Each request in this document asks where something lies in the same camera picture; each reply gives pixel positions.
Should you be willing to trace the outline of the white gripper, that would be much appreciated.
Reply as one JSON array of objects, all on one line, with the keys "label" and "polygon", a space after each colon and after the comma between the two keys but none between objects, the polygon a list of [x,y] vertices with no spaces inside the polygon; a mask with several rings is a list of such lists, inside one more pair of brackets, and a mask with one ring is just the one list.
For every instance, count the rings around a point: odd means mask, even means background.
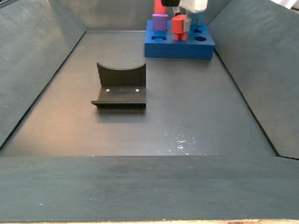
[{"label": "white gripper", "polygon": [[[204,12],[208,6],[208,0],[162,0],[163,6],[172,7],[174,16],[182,15],[182,8],[191,13]],[[190,32],[192,20],[186,17],[183,19],[183,32]]]}]

